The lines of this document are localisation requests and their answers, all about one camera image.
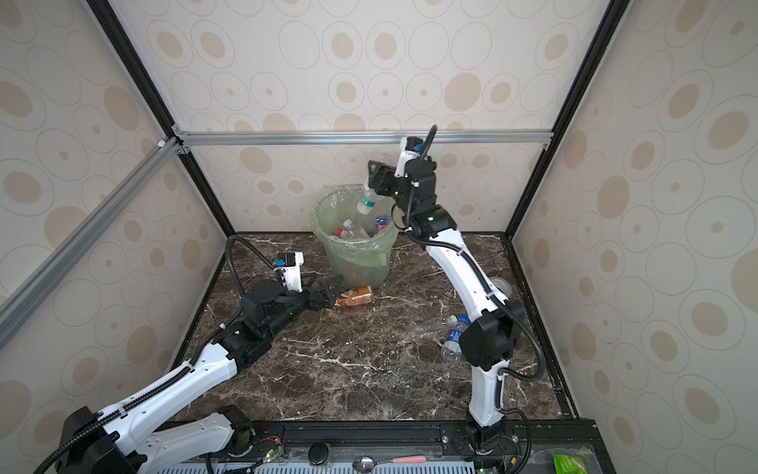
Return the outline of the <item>crushed clear bottle blue cap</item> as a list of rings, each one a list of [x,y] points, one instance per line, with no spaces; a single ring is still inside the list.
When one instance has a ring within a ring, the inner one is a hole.
[[[412,329],[412,336],[416,340],[444,341],[449,332],[456,327],[457,322],[458,318],[454,315],[446,318],[432,318]]]

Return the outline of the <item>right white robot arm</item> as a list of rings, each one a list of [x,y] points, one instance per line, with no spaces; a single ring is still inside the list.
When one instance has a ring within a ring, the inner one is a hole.
[[[435,168],[426,158],[411,160],[401,173],[393,166],[371,161],[367,184],[406,211],[404,225],[410,239],[436,261],[460,296],[470,319],[459,339],[463,357],[472,367],[469,415],[478,427],[490,427],[503,416],[501,389],[513,349],[515,315],[505,294],[492,284],[466,247],[453,217],[436,202]]]

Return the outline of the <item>brown tea bottle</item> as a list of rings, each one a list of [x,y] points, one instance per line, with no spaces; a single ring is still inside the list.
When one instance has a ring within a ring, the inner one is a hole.
[[[371,286],[361,286],[342,292],[336,300],[339,307],[355,307],[371,304],[374,301],[374,294]]]

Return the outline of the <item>clear bottle green cap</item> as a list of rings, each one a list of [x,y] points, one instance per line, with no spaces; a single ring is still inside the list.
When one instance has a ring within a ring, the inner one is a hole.
[[[356,205],[357,212],[362,215],[369,215],[373,211],[377,201],[379,201],[379,198],[380,196],[369,185],[365,184],[363,186],[362,197]]]

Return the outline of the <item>clear square bottle white cap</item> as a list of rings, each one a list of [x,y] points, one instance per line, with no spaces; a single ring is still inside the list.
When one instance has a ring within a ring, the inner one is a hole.
[[[358,223],[353,222],[351,219],[346,219],[341,225],[345,229],[343,240],[349,241],[362,241],[370,239],[370,235],[365,229]]]

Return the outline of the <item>blue label bottle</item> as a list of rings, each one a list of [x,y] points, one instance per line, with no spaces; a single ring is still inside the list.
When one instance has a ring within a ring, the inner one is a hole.
[[[380,233],[389,227],[391,218],[388,215],[380,215],[375,218],[375,232]]]

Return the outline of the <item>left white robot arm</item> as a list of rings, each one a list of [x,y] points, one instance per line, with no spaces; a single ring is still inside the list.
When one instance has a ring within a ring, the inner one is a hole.
[[[203,454],[244,454],[254,436],[252,421],[227,406],[195,422],[165,429],[164,423],[215,386],[256,363],[274,337],[307,310],[335,305],[341,276],[288,290],[260,280],[241,297],[230,320],[195,354],[171,372],[99,412],[88,408],[64,422],[59,447],[37,471],[58,473],[152,473]]]

